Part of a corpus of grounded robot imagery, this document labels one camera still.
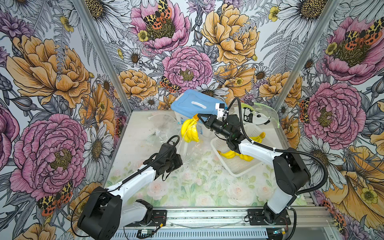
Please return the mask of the banana with white wrap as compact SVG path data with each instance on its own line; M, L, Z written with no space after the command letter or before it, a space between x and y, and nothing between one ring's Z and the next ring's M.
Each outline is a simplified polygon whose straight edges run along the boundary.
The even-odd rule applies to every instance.
M186 143L196 142L199 143L199 135L197 130L197 123L199 121L198 115L194 115L191 119L184 121L181 128L181 135Z

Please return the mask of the panda zip-top bag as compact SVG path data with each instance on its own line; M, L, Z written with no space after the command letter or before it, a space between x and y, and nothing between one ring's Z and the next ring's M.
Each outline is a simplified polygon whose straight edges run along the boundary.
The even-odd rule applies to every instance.
M242 116L244 124L253 124L270 129L280 128L278 113L273 108L264 104L254 103L253 105L248 105L241 102L239 105L235 101L228 107L228 111L230 114L236 114L238 117Z

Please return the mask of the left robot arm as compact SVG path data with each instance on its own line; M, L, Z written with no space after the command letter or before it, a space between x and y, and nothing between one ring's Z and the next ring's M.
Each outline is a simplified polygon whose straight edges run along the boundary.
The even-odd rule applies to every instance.
M83 211L77 221L71 220L71 230L78 238L110 240L118 229L132 223L148 225L153 218L153 206L137 200L124 204L140 189L157 178L166 180L171 172L183 164L177 153L180 136L174 135L162 144L132 175L108 188L97 187L80 200Z

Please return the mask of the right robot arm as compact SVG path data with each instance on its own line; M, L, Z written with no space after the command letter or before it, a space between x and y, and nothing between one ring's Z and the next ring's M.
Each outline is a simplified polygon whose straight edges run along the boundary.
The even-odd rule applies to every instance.
M263 207L263 221L274 225L299 195L324 186L329 172L325 164L314 155L293 148L277 149L252 140L245 131L242 109L239 108L238 114L233 115L229 113L230 109L231 106L225 108L219 104L217 114L197 114L197 117L207 129L223 136L230 150L273 166L278 187ZM314 160L323 170L320 182L307 189L303 187L310 180L311 173L302 159L303 156Z

